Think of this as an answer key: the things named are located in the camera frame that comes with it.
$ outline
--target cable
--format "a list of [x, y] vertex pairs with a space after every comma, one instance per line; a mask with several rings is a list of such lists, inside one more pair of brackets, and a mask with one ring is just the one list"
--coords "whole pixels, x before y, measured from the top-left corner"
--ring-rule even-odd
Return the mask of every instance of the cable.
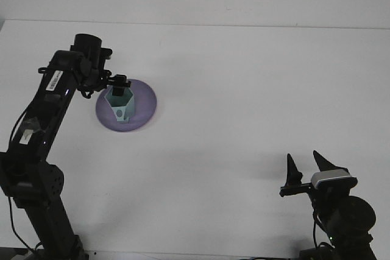
[[314, 219], [314, 225], [313, 225], [314, 246], [316, 247], [316, 250], [318, 251], [318, 255], [319, 255], [320, 259], [323, 260], [322, 253], [321, 253], [321, 250], [319, 249], [319, 246], [317, 245], [317, 239], [316, 239], [316, 226], [317, 226], [318, 218], [317, 218], [317, 213], [315, 211], [313, 211], [313, 219]]
[[24, 111], [23, 111], [23, 112], [21, 113], [21, 115], [19, 116], [18, 120], [16, 120], [15, 125], [13, 126], [12, 131], [11, 131], [11, 134], [10, 134], [10, 139], [9, 139], [9, 141], [8, 141], [8, 147], [11, 146], [11, 142], [12, 142], [13, 134], [14, 134], [14, 132], [15, 132], [15, 130], [16, 130], [16, 126], [18, 126], [20, 120], [22, 120], [23, 116], [26, 114], [26, 112], [27, 112], [27, 110], [29, 109], [30, 105], [31, 105], [31, 103], [26, 107], [26, 109], [24, 109]]
[[33, 253], [38, 259], [43, 260], [43, 258], [41, 257], [41, 255], [39, 255], [39, 254], [37, 253], [36, 250], [31, 249], [31, 247], [28, 246], [28, 245], [26, 244], [26, 242], [24, 242], [23, 239], [22, 239], [22, 238], [19, 236], [19, 234], [16, 232], [16, 230], [15, 230], [15, 225], [13, 224], [12, 202], [11, 202], [11, 197], [9, 197], [9, 196], [8, 196], [8, 203], [9, 203], [9, 205], [10, 205], [10, 219], [11, 219], [11, 227], [12, 227], [13, 233], [14, 233], [15, 236], [19, 239], [19, 241], [21, 241], [22, 244], [26, 246], [26, 248], [27, 248], [31, 253]]
[[325, 247], [327, 247], [331, 251], [335, 249], [332, 245], [330, 245], [330, 244], [328, 244], [326, 242], [319, 243], [318, 247], [320, 247], [320, 246], [325, 246]]
[[37, 251], [39, 246], [42, 246], [42, 243], [41, 243], [41, 242], [39, 242], [39, 243], [35, 246], [34, 250]]
[[[12, 138], [13, 138], [13, 135], [15, 133], [15, 130], [16, 130], [16, 127], [18, 126], [18, 124], [20, 123], [20, 120], [22, 120], [23, 116], [27, 113], [27, 110], [29, 109], [31, 103], [26, 107], [26, 109], [24, 109], [24, 111], [20, 114], [19, 118], [16, 120], [15, 122], [15, 125], [13, 126], [12, 128], [12, 131], [11, 131], [11, 134], [10, 134], [10, 138], [9, 138], [9, 141], [8, 141], [8, 147], [11, 146], [11, 142], [12, 142]], [[35, 246], [35, 249], [32, 249], [30, 246], [27, 245], [26, 242], [23, 241], [23, 239], [19, 236], [19, 234], [16, 232], [15, 230], [15, 225], [13, 223], [13, 213], [12, 213], [12, 202], [11, 202], [11, 197], [8, 196], [8, 203], [9, 203], [9, 206], [10, 206], [10, 220], [11, 220], [11, 227], [12, 227], [12, 231], [13, 233], [15, 234], [15, 236], [19, 239], [19, 241], [21, 241], [21, 243], [26, 246], [26, 248], [31, 252], [33, 253], [38, 259], [40, 260], [43, 260], [43, 258], [38, 254], [37, 252], [37, 248], [41, 245], [41, 243], [38, 243], [38, 245]]]

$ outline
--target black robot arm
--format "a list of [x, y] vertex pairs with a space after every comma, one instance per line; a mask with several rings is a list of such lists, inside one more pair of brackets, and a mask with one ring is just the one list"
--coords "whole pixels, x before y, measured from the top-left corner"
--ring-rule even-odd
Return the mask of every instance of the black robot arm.
[[304, 250], [300, 260], [376, 260], [368, 231], [375, 224], [375, 212], [363, 199], [349, 195], [358, 180], [345, 167], [338, 167], [314, 151], [319, 167], [310, 183], [302, 184], [300, 173], [289, 154], [287, 180], [280, 195], [307, 193], [314, 210], [315, 222], [327, 234], [331, 244]]
[[112, 84], [117, 92], [130, 86], [125, 76], [104, 70], [111, 49], [97, 37], [78, 34], [70, 51], [57, 51], [8, 150], [0, 153], [0, 184], [4, 194], [24, 208], [44, 248], [43, 259], [88, 259], [73, 233], [60, 194], [63, 173], [46, 158], [76, 90], [84, 97]]

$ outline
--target purple plate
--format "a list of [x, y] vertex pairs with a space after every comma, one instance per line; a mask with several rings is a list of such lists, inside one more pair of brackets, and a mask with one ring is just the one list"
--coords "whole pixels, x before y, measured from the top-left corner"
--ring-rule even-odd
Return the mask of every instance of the purple plate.
[[100, 123], [110, 130], [128, 132], [145, 125], [156, 111], [157, 98], [152, 88], [138, 79], [128, 79], [132, 82], [130, 89], [134, 94], [135, 114], [129, 123], [119, 123], [104, 96], [112, 86], [100, 93], [96, 101], [96, 116]]

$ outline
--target table surface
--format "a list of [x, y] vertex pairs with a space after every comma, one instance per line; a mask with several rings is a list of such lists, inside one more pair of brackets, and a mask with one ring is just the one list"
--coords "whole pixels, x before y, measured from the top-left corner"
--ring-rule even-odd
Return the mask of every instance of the table surface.
[[[390, 30], [6, 21], [0, 31], [0, 146], [56, 50], [90, 33], [106, 68], [148, 83], [155, 116], [102, 126], [75, 94], [48, 162], [87, 250], [293, 257], [313, 247], [310, 201], [281, 198], [286, 154], [317, 172], [315, 149], [359, 179], [386, 259], [390, 207]], [[0, 243], [20, 246], [0, 197]], [[16, 229], [38, 239], [23, 210]], [[318, 232], [319, 241], [325, 237]]]

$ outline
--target white label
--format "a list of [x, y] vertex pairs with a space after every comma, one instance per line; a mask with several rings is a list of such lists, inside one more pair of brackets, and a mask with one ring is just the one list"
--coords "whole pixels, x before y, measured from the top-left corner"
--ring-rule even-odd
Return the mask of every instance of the white label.
[[61, 76], [63, 74], [63, 71], [56, 70], [48, 84], [48, 87], [46, 88], [47, 91], [54, 91], [55, 87], [57, 86]]
[[26, 129], [23, 132], [22, 138], [20, 139], [19, 143], [20, 144], [28, 144], [33, 133], [34, 133], [34, 131], [32, 129]]

